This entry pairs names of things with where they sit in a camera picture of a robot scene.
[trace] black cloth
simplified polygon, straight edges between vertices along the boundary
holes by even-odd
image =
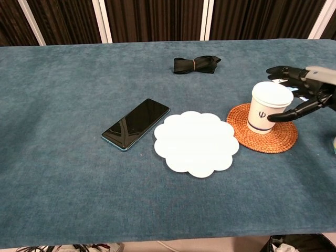
[[[217,67],[217,63],[221,61],[216,56],[200,56],[192,59],[175,58],[174,74],[182,75],[193,71],[213,74]]]

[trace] robotic hand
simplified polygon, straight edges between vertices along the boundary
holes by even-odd
[[[288,122],[320,108],[330,107],[336,111],[336,70],[324,67],[306,67],[305,69],[277,66],[266,70],[268,79],[287,80],[280,84],[285,87],[297,88],[294,97],[306,97],[307,101],[284,113],[270,114],[271,122]]]

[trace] phone screen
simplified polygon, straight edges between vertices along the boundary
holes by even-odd
[[[101,136],[121,150],[127,150],[169,110],[165,105],[146,99]]]

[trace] dark brown curtain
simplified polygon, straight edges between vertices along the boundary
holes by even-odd
[[[38,46],[17,0],[0,1],[0,46]]]
[[[321,38],[330,38],[336,40],[336,11],[334,11],[334,14],[324,29]]]
[[[113,42],[199,40],[203,0],[105,0]]]
[[[308,38],[325,0],[215,0],[210,39]]]
[[[28,0],[47,45],[101,43],[92,0]]]

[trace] cup lid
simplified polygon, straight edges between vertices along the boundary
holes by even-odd
[[[292,102],[294,95],[285,86],[272,82],[263,81],[257,83],[252,90],[252,96],[270,105],[287,105]]]

